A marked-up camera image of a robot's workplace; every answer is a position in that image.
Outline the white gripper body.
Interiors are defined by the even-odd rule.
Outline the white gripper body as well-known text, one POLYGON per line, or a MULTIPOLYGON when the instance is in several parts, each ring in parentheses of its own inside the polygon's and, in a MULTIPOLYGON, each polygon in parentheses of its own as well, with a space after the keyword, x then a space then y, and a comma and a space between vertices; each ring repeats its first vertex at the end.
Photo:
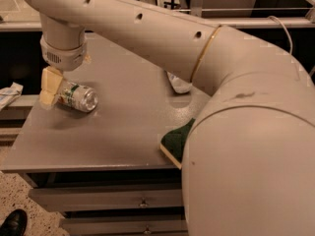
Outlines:
POLYGON ((81 66, 87 55, 87 40, 83 32, 52 40, 47 40, 43 35, 40 45, 44 61, 65 72, 73 71, 81 66))

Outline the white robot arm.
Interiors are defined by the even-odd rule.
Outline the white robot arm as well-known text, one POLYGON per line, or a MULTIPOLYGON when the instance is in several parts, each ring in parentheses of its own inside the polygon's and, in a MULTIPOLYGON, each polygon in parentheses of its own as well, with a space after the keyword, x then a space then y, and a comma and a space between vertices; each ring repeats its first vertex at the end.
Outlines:
POLYGON ((40 14, 40 99, 92 30, 205 92, 182 162, 190 236, 315 236, 315 88, 284 50, 135 0, 25 0, 40 14))

